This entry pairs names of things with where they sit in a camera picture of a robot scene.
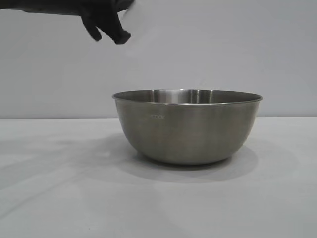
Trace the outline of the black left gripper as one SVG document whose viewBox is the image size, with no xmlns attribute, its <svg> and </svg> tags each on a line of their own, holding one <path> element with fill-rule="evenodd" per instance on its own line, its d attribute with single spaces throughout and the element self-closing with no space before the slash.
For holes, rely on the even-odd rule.
<svg viewBox="0 0 317 238">
<path fill-rule="evenodd" d="M 82 10 L 87 12 L 103 10 L 98 16 L 98 28 L 117 45 L 122 45 L 130 39 L 131 34 L 122 28 L 117 13 L 127 10 L 133 3 L 133 0 L 1 0 L 0 8 L 59 15 L 79 15 Z M 82 13 L 81 20 L 88 34 L 95 41 L 102 39 L 98 28 L 87 15 Z"/>
</svg>

